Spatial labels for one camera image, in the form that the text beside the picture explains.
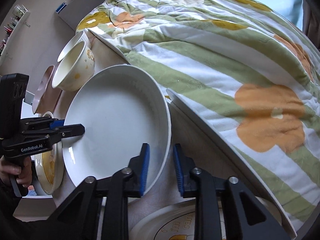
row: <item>finger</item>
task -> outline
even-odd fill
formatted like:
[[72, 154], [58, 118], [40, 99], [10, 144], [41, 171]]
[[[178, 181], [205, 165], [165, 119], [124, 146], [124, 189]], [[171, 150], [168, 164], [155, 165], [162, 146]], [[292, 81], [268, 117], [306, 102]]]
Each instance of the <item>finger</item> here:
[[17, 183], [18, 184], [23, 184], [24, 185], [24, 184], [28, 184], [29, 183], [29, 185], [30, 185], [31, 181], [32, 181], [32, 175], [31, 174], [27, 175], [27, 176], [25, 176], [23, 178], [17, 178]]
[[2, 174], [7, 173], [7, 174], [12, 174], [12, 175], [19, 175], [21, 173], [21, 167], [6, 161], [4, 158], [1, 158], [0, 159], [0, 172]]
[[25, 167], [31, 166], [31, 156], [25, 157], [23, 160], [23, 165]]
[[23, 184], [23, 187], [29, 187], [31, 185], [32, 180], [30, 180], [28, 183]]
[[23, 167], [21, 173], [19, 174], [20, 179], [24, 179], [28, 176], [32, 176], [31, 166]]

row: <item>screw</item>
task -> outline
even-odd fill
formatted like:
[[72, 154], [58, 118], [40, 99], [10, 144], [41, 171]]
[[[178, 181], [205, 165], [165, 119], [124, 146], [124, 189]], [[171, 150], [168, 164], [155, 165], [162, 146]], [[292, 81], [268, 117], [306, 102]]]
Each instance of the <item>screw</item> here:
[[131, 170], [130, 168], [123, 168], [123, 169], [121, 170], [121, 172], [122, 172], [123, 174], [130, 174], [130, 173], [132, 172], [132, 170]]
[[85, 178], [84, 182], [85, 182], [85, 183], [88, 183], [88, 184], [91, 184], [91, 183], [93, 183], [95, 180], [96, 180], [95, 177], [93, 177], [93, 176], [88, 176], [88, 177]]
[[201, 170], [200, 168], [194, 168], [194, 169], [192, 170], [192, 172], [193, 172], [194, 174], [200, 174], [200, 173], [202, 172], [202, 170]]
[[237, 184], [239, 182], [239, 179], [236, 178], [236, 177], [230, 177], [229, 178], [229, 181], [232, 183], [232, 184]]

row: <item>plate with yellow pattern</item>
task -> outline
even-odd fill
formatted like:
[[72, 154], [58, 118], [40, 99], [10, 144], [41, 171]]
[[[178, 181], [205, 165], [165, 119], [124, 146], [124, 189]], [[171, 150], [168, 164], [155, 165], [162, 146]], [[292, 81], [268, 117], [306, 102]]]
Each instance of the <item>plate with yellow pattern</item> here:
[[[53, 118], [51, 112], [46, 112], [43, 116]], [[35, 165], [42, 189], [46, 194], [51, 195], [60, 186], [63, 178], [64, 161], [62, 143], [58, 142], [54, 144], [51, 151], [36, 154]]]

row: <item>striped blanket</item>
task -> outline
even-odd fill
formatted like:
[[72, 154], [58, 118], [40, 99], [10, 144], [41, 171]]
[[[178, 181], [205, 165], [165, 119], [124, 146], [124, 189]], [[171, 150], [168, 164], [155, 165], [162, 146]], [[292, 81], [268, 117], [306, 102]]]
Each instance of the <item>striped blanket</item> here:
[[253, 0], [106, 0], [78, 25], [181, 94], [299, 229], [320, 200], [320, 54]]

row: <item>ceramic bowl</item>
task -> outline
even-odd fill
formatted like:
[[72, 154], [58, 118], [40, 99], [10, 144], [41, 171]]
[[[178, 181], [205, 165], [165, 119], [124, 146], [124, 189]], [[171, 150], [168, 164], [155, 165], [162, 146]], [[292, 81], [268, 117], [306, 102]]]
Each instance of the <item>ceramic bowl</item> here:
[[63, 50], [61, 51], [59, 57], [58, 57], [58, 62], [62, 61], [63, 58], [68, 54], [68, 52], [76, 46], [79, 42], [84, 41], [85, 44], [91, 49], [91, 43], [89, 41], [89, 38], [85, 34], [84, 31], [81, 31], [77, 33], [67, 44], [64, 46]]
[[[46, 112], [43, 116], [53, 115]], [[48, 195], [51, 195], [61, 184], [64, 171], [62, 142], [53, 145], [52, 151], [35, 155], [36, 172], [39, 183]]]
[[84, 41], [76, 44], [59, 64], [52, 79], [52, 87], [65, 91], [76, 91], [94, 73], [95, 60], [92, 51]]
[[47, 111], [53, 112], [61, 94], [60, 88], [52, 88], [52, 78], [57, 66], [51, 65], [45, 71], [40, 86], [35, 93], [32, 102], [33, 114], [44, 114]]

